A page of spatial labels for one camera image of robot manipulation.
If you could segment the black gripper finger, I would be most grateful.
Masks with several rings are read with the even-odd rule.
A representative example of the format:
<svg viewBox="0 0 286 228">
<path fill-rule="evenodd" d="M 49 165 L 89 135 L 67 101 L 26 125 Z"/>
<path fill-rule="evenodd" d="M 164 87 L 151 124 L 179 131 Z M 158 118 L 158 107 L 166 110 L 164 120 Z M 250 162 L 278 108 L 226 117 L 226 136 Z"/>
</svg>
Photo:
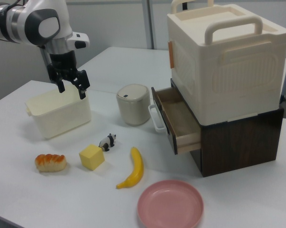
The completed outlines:
<svg viewBox="0 0 286 228">
<path fill-rule="evenodd" d="M 79 97 L 83 100 L 86 97 L 86 90 L 90 87 L 90 82 L 85 70 L 75 70 L 71 72 L 70 82 L 78 89 Z"/>
<path fill-rule="evenodd" d="M 57 85 L 59 93 L 63 93 L 65 91 L 65 86 L 62 82 L 63 78 L 61 76 L 60 70 L 56 69 L 53 66 L 47 66 L 47 72 L 51 83 Z"/>
</svg>

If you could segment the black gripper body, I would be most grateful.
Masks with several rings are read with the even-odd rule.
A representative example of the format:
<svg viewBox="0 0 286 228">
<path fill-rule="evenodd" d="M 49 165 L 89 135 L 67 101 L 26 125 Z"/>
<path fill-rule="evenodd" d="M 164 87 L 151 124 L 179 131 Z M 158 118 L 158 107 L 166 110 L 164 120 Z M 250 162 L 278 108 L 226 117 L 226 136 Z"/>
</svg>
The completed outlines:
<svg viewBox="0 0 286 228">
<path fill-rule="evenodd" d="M 50 80 L 75 80 L 76 78 L 76 57 L 74 51 L 64 54 L 50 54 L 49 64 Z"/>
</svg>

